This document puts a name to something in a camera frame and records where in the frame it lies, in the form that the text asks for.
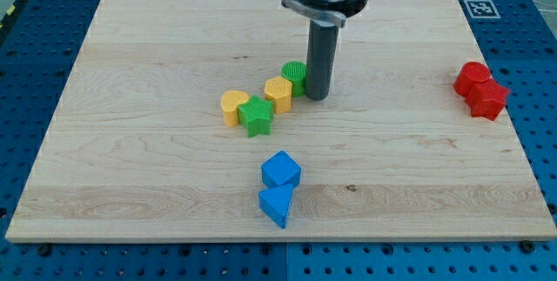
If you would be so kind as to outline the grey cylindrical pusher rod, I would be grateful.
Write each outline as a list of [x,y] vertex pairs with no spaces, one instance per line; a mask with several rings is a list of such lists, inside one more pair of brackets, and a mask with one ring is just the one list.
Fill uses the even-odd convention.
[[339,28],[334,23],[311,20],[306,56],[305,94],[311,100],[327,98]]

